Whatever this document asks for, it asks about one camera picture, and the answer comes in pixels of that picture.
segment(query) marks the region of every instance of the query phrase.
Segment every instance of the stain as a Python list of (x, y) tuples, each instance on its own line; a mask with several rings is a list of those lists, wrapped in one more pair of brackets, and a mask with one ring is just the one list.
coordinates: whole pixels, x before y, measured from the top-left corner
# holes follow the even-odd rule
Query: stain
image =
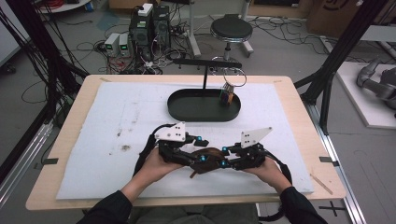
[(128, 151), (129, 149), (131, 149), (131, 146), (128, 146), (128, 145), (124, 145), (121, 147), (122, 151)]

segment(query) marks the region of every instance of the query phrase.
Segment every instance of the black strap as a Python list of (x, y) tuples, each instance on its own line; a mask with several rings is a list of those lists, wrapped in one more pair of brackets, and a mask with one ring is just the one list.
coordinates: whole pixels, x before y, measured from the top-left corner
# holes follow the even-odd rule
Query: black strap
[[(276, 156), (274, 156), (272, 153), (268, 152), (268, 154), (270, 155), (269, 157), (271, 159), (273, 159), (274, 161), (276, 161), (279, 164), (280, 167), (280, 171), (282, 172), (282, 174), (289, 180), (289, 182), (292, 184), (292, 179), (291, 179), (291, 172), (289, 170), (289, 167), (287, 164), (283, 163), (282, 161), (280, 161)], [(279, 206), (278, 212), (268, 216), (268, 217), (259, 217), (259, 221), (265, 221), (265, 222), (273, 222), (273, 221), (277, 221), (280, 218), (282, 218), (285, 214), (285, 211), (283, 210), (282, 205)]]
[(146, 157), (149, 155), (152, 149), (155, 147), (155, 135), (151, 134), (148, 137), (148, 141), (146, 143), (145, 148), (143, 149), (142, 152), (139, 153), (139, 159), (137, 159), (136, 166), (134, 167), (134, 175), (139, 172), (139, 170), (142, 168), (143, 164), (146, 161)]

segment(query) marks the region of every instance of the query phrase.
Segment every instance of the cardboard box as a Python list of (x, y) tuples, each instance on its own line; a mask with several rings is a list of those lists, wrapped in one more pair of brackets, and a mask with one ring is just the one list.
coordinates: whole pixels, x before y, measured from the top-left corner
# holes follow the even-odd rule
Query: cardboard box
[(109, 0), (109, 6), (110, 8), (115, 8), (115, 9), (120, 9), (120, 8), (125, 8), (125, 9), (132, 9), (137, 6), (143, 6), (145, 3), (152, 3), (152, 0)]
[(309, 33), (340, 37), (359, 9), (357, 0), (314, 1), (306, 29)]

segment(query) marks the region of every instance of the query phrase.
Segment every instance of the power supply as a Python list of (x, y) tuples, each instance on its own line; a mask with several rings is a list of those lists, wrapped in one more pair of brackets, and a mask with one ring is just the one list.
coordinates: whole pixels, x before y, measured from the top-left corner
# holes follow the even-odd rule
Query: power supply
[(131, 57), (131, 41), (128, 34), (120, 34), (120, 54), (121, 57)]
[(105, 47), (109, 57), (117, 57), (120, 53), (120, 34), (111, 34), (105, 42)]

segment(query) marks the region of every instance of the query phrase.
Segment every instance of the white surface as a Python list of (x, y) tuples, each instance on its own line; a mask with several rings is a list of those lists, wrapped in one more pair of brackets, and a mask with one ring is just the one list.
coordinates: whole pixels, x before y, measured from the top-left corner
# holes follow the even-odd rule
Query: white surface
[[(223, 83), (210, 84), (220, 88)], [(103, 83), (86, 118), (66, 166), (57, 199), (97, 199), (120, 189), (131, 178), (138, 153), (149, 134), (165, 123), (175, 123), (166, 101), (180, 89), (202, 84)], [(247, 84), (236, 88), (242, 107), (228, 122), (187, 122), (186, 131), (201, 135), (209, 147), (228, 147), (240, 141), (240, 133), (273, 127), (261, 143), (283, 162), (300, 192), (313, 192), (299, 149), (272, 84)], [(200, 147), (187, 146), (194, 151)], [(232, 169), (189, 176), (190, 167), (172, 172), (149, 186), (140, 197), (189, 197), (276, 193), (256, 176)]]
[(396, 27), (371, 25), (361, 40), (396, 42)]
[[(343, 63), (338, 69), (338, 77), (367, 127), (396, 129), (396, 118), (394, 118), (396, 111), (376, 98), (372, 91), (356, 85), (358, 73), (366, 65), (367, 63)], [(379, 82), (382, 72), (393, 67), (395, 65), (380, 64), (375, 69), (372, 80)]]

